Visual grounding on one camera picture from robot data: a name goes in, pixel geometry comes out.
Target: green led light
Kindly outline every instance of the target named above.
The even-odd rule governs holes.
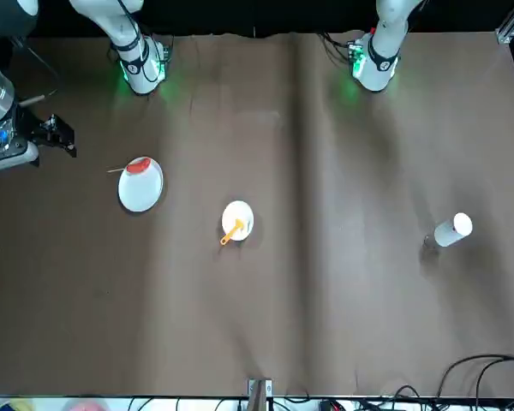
[[[365,56],[360,56],[356,61],[352,64],[352,75],[357,79],[360,78],[362,74],[363,66],[366,63],[367,58]]]
[[[396,57],[396,60],[394,60],[394,63],[392,64],[391,78],[394,77],[394,72],[396,71],[397,61],[398,61],[398,57]]]
[[[123,79],[124,79],[124,80],[126,80],[126,81],[129,81],[129,80],[128,80],[128,73],[126,73],[126,69],[123,67],[122,62],[120,62],[119,64],[120,64],[120,67],[122,68],[122,72],[123,72]]]

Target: brown table surface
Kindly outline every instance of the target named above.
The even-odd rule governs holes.
[[[514,66],[492,33],[410,34],[381,94],[313,35],[176,39],[149,98],[107,39],[31,44],[63,77],[33,110],[79,156],[0,172],[0,394],[243,395],[267,376],[277,394],[432,395],[454,360],[514,354]],[[22,95],[53,85],[30,56],[12,68]],[[140,155],[166,189],[134,216],[106,171]],[[233,199],[254,233],[220,249]],[[457,211],[475,232],[423,259]],[[445,393],[473,395],[478,370]],[[514,396],[514,364],[482,393]]]

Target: white cylinder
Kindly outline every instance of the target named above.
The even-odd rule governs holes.
[[[449,247],[472,232],[472,220],[463,212],[444,221],[434,230],[434,240],[440,247]]]

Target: orange spoon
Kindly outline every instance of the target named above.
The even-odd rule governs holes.
[[[242,220],[239,220],[238,218],[236,219],[236,224],[234,226],[234,229],[232,229],[231,231],[229,231],[229,233],[227,235],[225,235],[222,239],[221,239],[221,245],[224,246],[226,245],[227,242],[230,241],[230,238],[234,235],[234,233],[236,233],[237,230],[239,229],[243,229],[243,222]]]

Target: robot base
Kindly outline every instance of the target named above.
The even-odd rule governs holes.
[[[352,76],[370,92],[380,92],[385,89],[394,76],[399,58],[386,71],[379,71],[377,65],[369,56],[369,41],[371,38],[371,33],[366,33],[361,39],[355,41],[355,45],[362,47],[362,56],[352,64]]]
[[[167,69],[168,50],[164,48],[164,45],[158,41],[155,42],[150,37],[145,37],[144,41],[148,46],[148,58],[139,73],[132,74],[129,69],[123,69],[124,78],[133,92],[139,96],[153,92],[165,79]]]

